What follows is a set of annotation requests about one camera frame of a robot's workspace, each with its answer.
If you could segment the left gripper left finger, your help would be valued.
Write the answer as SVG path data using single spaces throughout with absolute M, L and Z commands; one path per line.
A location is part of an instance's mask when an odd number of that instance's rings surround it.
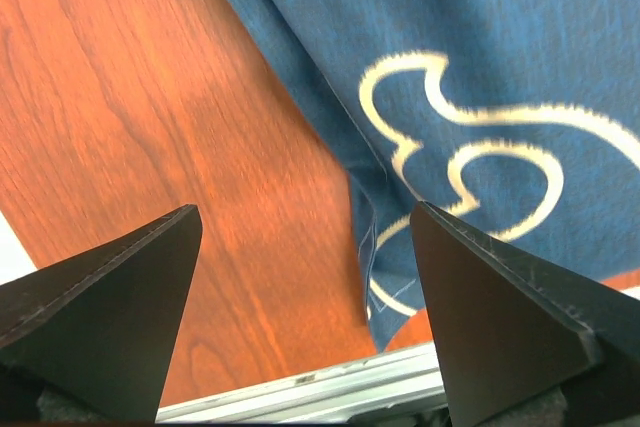
M 202 238 L 184 205 L 1 287 L 1 419 L 51 393 L 110 421 L 154 421 Z

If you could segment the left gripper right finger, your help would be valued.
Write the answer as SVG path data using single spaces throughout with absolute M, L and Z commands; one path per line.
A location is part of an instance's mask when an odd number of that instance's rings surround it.
M 637 299 L 422 202 L 410 226 L 455 422 L 635 422 Z

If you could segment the dark blue pillowcase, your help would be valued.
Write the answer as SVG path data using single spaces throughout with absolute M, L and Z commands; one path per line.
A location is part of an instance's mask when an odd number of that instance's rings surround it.
M 375 346 L 427 201 L 584 276 L 639 266 L 639 0 L 228 0 L 347 170 Z

